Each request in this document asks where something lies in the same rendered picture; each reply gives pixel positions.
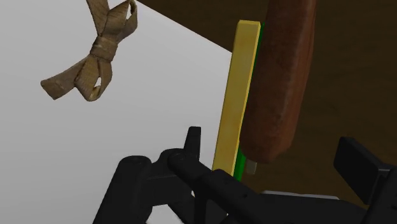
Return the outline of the tan ribbon bow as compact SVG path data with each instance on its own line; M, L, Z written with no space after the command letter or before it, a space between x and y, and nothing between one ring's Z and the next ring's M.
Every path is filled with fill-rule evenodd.
M111 82L113 61L118 44L137 29L137 5L134 0L113 8L108 0L86 0L97 37L89 54L69 69L41 81L54 100L77 88L86 101L96 101Z

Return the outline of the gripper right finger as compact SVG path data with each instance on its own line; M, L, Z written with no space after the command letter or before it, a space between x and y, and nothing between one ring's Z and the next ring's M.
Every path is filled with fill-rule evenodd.
M397 165L382 162L354 138L341 137L333 166L368 206L360 224L397 224Z

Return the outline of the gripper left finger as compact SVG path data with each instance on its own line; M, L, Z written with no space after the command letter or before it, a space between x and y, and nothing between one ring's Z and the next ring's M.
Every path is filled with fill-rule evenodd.
M161 153L123 158L93 224L146 224L153 207L168 205L183 224L279 224L279 212L223 171L199 162L200 127L185 145Z

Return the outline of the brown rounded bar with stick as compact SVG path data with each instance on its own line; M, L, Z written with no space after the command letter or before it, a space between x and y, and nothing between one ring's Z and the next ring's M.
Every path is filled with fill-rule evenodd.
M317 0L268 2L240 132L248 174L291 147L312 62L316 8Z

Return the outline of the yellow flat slab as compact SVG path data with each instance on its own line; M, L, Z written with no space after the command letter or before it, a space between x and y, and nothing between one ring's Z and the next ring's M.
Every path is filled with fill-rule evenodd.
M245 156L239 136L257 52L261 23L237 24L212 168L222 169L237 180L244 172Z

